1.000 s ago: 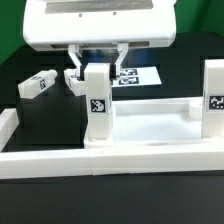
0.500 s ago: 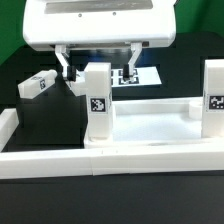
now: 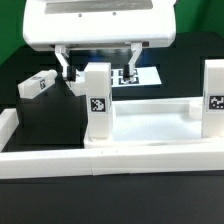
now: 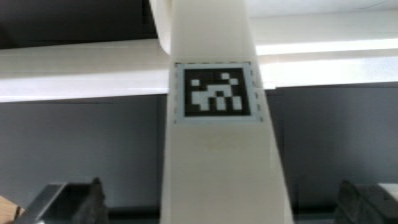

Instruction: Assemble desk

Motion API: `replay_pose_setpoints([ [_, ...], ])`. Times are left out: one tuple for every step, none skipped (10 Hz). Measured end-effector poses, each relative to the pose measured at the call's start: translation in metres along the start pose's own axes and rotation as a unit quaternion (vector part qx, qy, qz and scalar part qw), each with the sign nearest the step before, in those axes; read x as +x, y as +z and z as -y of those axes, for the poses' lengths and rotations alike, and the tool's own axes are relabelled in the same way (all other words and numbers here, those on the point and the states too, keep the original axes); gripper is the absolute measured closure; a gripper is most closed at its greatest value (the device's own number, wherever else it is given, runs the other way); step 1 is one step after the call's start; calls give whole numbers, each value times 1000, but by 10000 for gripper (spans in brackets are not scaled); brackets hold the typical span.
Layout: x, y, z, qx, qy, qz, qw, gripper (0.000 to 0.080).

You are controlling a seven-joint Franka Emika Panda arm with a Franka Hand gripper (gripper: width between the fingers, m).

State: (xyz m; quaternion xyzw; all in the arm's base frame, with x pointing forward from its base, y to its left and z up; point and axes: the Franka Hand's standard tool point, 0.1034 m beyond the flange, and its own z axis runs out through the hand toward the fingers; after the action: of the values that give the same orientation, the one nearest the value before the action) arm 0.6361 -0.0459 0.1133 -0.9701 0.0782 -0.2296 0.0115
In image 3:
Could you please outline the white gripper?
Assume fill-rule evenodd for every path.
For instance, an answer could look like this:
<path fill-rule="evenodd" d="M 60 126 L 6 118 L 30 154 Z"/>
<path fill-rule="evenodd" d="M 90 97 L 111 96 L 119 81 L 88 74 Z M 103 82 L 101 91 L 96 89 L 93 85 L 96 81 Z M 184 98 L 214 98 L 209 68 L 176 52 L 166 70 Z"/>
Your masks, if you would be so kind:
<path fill-rule="evenodd" d="M 176 36 L 176 0 L 27 0 L 23 38 L 37 51 L 50 51 L 65 81 L 76 81 L 70 49 L 126 48 L 132 57 L 123 80 L 134 76 L 142 46 L 168 47 Z"/>

